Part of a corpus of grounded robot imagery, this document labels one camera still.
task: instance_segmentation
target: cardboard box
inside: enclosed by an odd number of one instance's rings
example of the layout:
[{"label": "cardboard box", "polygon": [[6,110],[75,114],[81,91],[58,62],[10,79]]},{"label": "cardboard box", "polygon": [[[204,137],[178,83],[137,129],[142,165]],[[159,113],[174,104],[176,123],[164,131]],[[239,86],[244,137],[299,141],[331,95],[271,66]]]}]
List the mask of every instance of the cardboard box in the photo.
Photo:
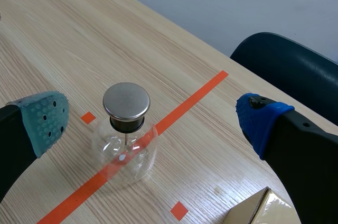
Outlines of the cardboard box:
[{"label": "cardboard box", "polygon": [[223,224],[301,224],[294,207],[269,187],[230,209]]}]

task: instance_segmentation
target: clear glass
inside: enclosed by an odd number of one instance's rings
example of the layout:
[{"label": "clear glass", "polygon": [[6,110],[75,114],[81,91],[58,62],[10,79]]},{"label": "clear glass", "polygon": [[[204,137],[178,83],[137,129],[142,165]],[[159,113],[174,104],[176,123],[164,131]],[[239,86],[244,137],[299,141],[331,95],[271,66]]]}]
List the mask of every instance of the clear glass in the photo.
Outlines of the clear glass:
[{"label": "clear glass", "polygon": [[106,117],[91,136],[94,164],[110,183],[118,186],[132,184],[143,178],[153,166],[157,138],[156,127],[147,118],[138,131],[123,134],[114,130]]}]

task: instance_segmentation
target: orange tape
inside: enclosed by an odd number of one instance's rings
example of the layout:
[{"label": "orange tape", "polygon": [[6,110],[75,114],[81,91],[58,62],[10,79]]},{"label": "orange tape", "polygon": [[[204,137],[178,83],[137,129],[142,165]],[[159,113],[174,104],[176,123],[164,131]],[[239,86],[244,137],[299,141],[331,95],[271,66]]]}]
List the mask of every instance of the orange tape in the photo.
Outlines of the orange tape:
[{"label": "orange tape", "polygon": [[[160,122],[158,122],[156,125],[158,135],[162,134],[166,129],[168,129],[174,122],[182,117],[190,108],[192,108],[199,100],[201,100],[227,76],[228,74],[226,72],[219,72],[196,93],[194,93],[191,97],[180,104],[166,117],[164,117]],[[54,224],[62,222],[107,182],[107,174],[109,174],[108,179],[113,177],[123,165],[127,164],[135,155],[142,151],[152,139],[153,131],[151,130],[137,141],[137,145],[140,146],[140,148],[133,151],[132,155],[126,155],[123,163],[121,163],[118,158],[112,160],[112,162],[106,165],[99,173],[94,175],[80,188],[74,191],[73,194],[71,194],[51,212],[49,212],[44,218],[42,218],[38,224]]]},{"label": "orange tape", "polygon": [[96,117],[90,113],[87,112],[86,114],[84,114],[81,119],[86,123],[86,124],[90,124],[90,122],[92,122]]},{"label": "orange tape", "polygon": [[175,216],[178,221],[180,221],[188,213],[188,209],[185,208],[182,203],[177,202],[177,204],[173,207],[173,209],[170,210],[170,212],[173,216]]}]

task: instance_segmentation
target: white wall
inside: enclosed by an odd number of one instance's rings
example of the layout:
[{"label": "white wall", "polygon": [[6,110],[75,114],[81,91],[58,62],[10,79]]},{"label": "white wall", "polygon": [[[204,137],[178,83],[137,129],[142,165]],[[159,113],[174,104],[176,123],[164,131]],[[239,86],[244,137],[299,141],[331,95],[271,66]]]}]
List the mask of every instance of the white wall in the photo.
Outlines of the white wall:
[{"label": "white wall", "polygon": [[139,1],[228,56],[246,37],[268,31],[338,61],[338,0]]}]

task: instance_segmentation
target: orange tape line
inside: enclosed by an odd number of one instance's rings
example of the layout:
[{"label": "orange tape line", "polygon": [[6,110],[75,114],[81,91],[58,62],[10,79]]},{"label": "orange tape line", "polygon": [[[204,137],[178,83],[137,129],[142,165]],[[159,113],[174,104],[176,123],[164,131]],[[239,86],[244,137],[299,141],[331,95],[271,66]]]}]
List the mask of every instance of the orange tape line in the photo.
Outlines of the orange tape line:
[{"label": "orange tape line", "polygon": [[[166,129],[168,129],[174,122],[182,117],[189,109],[191,109],[198,101],[200,101],[227,76],[228,74],[226,72],[219,72],[196,93],[190,96],[186,101],[181,103],[176,109],[174,109],[160,122],[158,122],[156,125],[158,135],[162,134]],[[127,164],[135,155],[142,151],[152,139],[153,133],[150,131],[137,141],[138,145],[141,147],[136,151],[133,151],[131,156],[128,157],[128,155],[126,155],[126,159],[123,160],[123,163],[121,163],[117,158],[112,160],[111,163],[106,165],[99,173],[94,175],[80,188],[74,191],[73,194],[62,201],[37,224],[54,224],[62,222],[107,182],[107,178],[102,174],[109,173],[109,178],[114,176],[123,165]]]}]

